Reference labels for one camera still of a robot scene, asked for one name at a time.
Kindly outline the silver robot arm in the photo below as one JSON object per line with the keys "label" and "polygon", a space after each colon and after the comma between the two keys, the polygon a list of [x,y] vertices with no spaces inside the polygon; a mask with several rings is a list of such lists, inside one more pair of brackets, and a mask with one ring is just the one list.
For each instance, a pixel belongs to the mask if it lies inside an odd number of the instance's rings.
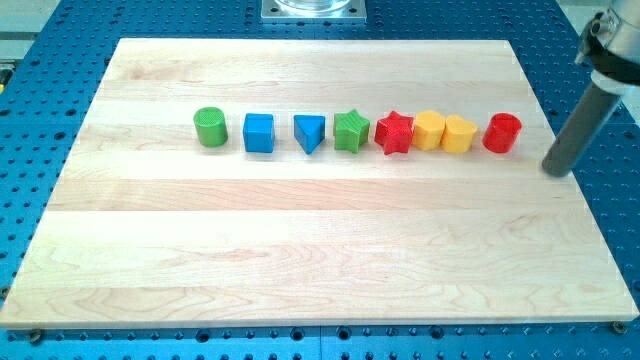
{"label": "silver robot arm", "polygon": [[624,96],[639,86],[638,0],[613,0],[585,25],[575,63],[586,61],[591,80],[608,93]]}

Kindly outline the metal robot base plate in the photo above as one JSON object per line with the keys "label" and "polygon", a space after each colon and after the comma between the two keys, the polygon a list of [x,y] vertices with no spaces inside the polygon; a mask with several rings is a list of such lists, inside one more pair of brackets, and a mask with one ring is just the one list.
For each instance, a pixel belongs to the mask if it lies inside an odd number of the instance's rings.
{"label": "metal robot base plate", "polygon": [[356,21],[367,19],[365,0],[260,0],[266,23]]}

